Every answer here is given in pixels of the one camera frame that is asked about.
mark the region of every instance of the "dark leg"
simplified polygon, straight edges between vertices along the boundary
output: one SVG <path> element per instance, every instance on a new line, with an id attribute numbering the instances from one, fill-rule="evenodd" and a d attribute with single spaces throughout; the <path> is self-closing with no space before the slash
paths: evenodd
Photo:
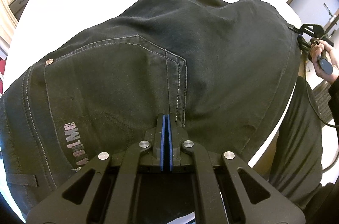
<path id="1" fill-rule="evenodd" d="M 311 102 L 317 108 L 312 90 L 307 86 Z M 305 80 L 298 76 L 291 103 L 279 128 L 269 182 L 304 209 L 321 188 L 321 155 L 320 121 L 308 101 Z"/>

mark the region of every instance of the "human hand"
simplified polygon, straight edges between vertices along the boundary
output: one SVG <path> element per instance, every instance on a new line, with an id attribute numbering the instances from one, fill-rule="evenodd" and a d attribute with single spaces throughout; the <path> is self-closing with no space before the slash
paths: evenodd
<path id="1" fill-rule="evenodd" d="M 333 72 L 331 75 L 326 74 L 324 70 L 320 67 L 319 62 L 318 62 L 318 56 L 321 54 L 321 52 L 324 49 L 328 52 L 329 54 L 328 61 L 333 66 Z M 320 40 L 320 44 L 312 44 L 310 55 L 312 57 L 312 63 L 313 63 L 317 76 L 329 82 L 330 84 L 333 84 L 339 75 L 338 51 L 334 47 L 330 46 L 328 42 Z"/>

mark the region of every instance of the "silver bolt head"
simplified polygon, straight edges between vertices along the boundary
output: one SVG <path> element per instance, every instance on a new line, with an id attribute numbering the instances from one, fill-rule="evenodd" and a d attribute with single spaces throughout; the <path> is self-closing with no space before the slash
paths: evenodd
<path id="1" fill-rule="evenodd" d="M 110 155 L 107 153 L 107 152 L 100 152 L 99 155 L 98 155 L 98 158 L 100 160 L 106 160 Z"/>
<path id="2" fill-rule="evenodd" d="M 147 148 L 149 146 L 150 146 L 150 142 L 146 140 L 143 140 L 139 143 L 139 147 L 142 147 L 142 148 Z"/>
<path id="3" fill-rule="evenodd" d="M 224 157 L 228 160 L 232 160 L 233 158 L 235 158 L 235 155 L 233 152 L 231 151 L 225 151 L 224 153 Z"/>
<path id="4" fill-rule="evenodd" d="M 184 141 L 184 146 L 185 147 L 193 147 L 194 146 L 194 142 L 191 140 L 186 140 Z"/>

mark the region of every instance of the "back pocket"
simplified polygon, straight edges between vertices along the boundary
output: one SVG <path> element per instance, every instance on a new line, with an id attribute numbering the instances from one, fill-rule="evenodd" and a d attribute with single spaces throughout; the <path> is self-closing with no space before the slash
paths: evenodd
<path id="1" fill-rule="evenodd" d="M 141 141 L 159 113 L 183 125 L 185 60 L 140 36 L 81 47 L 53 59 L 44 76 L 56 135 L 74 167 Z"/>

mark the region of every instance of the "cable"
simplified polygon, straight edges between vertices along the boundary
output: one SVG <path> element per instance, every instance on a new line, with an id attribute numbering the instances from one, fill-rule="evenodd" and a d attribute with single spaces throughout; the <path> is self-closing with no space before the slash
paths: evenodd
<path id="1" fill-rule="evenodd" d="M 308 93 L 308 85 L 307 85 L 307 80 L 306 80 L 306 65 L 307 65 L 307 58 L 310 55 L 311 49 L 307 52 L 307 56 L 306 56 L 306 60 L 305 60 L 305 65 L 304 65 L 304 75 L 305 75 L 305 87 L 306 87 L 306 93 L 307 93 L 307 97 L 308 97 L 308 101 L 314 111 L 314 113 L 317 115 L 317 117 L 319 118 L 319 120 L 325 124 L 326 126 L 330 126 L 330 127 L 334 127 L 334 128 L 339 128 L 339 125 L 331 125 L 329 123 L 326 123 L 323 119 L 321 119 L 321 117 L 319 116 L 319 114 L 317 113 L 316 109 L 314 108 L 313 104 L 311 103 L 311 99 L 310 99 L 310 95 Z M 331 163 L 331 165 L 329 165 L 328 167 L 324 168 L 322 170 L 322 173 L 324 174 L 325 172 L 329 171 L 339 160 L 339 151 L 336 154 L 336 158 L 333 161 L 333 163 Z"/>
<path id="2" fill-rule="evenodd" d="M 339 151 L 337 152 L 336 158 L 335 158 L 335 160 L 333 161 L 333 163 L 332 163 L 331 165 L 329 165 L 328 167 L 324 168 L 324 169 L 322 170 L 322 172 L 325 173 L 325 172 L 329 171 L 329 170 L 337 163 L 338 159 L 339 159 Z"/>
<path id="3" fill-rule="evenodd" d="M 308 87 L 307 87 L 307 80 L 306 80 L 306 64 L 307 64 L 307 58 L 310 55 L 311 50 L 308 51 L 307 56 L 306 56 L 306 60 L 305 60 L 305 65 L 304 65 L 304 74 L 305 74 L 305 87 L 306 87 L 306 93 L 307 93 L 307 97 L 308 97 L 308 101 L 310 102 L 310 105 L 314 111 L 314 113 L 318 116 L 319 120 L 325 124 L 326 126 L 330 126 L 330 127 L 334 127 L 334 128 L 339 128 L 339 125 L 331 125 L 329 123 L 326 123 L 318 114 L 318 112 L 316 111 L 316 109 L 314 108 L 313 104 L 311 103 L 311 98 L 310 95 L 308 93 Z"/>

